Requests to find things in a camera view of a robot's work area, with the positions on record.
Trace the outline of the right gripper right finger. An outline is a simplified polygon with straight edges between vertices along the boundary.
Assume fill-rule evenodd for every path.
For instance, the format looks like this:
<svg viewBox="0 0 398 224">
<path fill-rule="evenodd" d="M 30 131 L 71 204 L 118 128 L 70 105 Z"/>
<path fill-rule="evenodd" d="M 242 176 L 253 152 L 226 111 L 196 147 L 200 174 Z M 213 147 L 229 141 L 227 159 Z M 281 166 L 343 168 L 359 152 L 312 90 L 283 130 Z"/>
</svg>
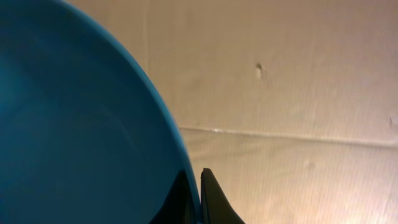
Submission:
<svg viewBox="0 0 398 224">
<path fill-rule="evenodd" d="M 244 224 L 209 168 L 201 173 L 201 209 L 204 224 Z"/>
</svg>

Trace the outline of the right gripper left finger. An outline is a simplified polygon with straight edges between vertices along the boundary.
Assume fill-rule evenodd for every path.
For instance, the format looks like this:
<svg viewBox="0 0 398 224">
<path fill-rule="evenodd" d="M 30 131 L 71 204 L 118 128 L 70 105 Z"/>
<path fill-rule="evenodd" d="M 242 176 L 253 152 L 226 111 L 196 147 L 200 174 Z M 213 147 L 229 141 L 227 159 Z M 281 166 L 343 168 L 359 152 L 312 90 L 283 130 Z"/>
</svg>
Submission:
<svg viewBox="0 0 398 224">
<path fill-rule="evenodd" d="M 160 210 L 150 224 L 192 224 L 195 221 L 192 194 L 187 175 L 180 171 Z"/>
</svg>

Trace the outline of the dark blue plate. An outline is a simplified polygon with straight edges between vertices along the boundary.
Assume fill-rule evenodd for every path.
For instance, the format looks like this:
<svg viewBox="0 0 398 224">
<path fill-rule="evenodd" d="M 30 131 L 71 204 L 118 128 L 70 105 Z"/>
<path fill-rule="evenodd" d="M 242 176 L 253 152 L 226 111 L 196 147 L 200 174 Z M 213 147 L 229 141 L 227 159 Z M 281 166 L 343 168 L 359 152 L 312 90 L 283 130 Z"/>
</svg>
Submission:
<svg viewBox="0 0 398 224">
<path fill-rule="evenodd" d="M 149 223 L 187 175 L 170 112 L 131 54 L 65 1 L 1 2 L 1 222 Z"/>
</svg>

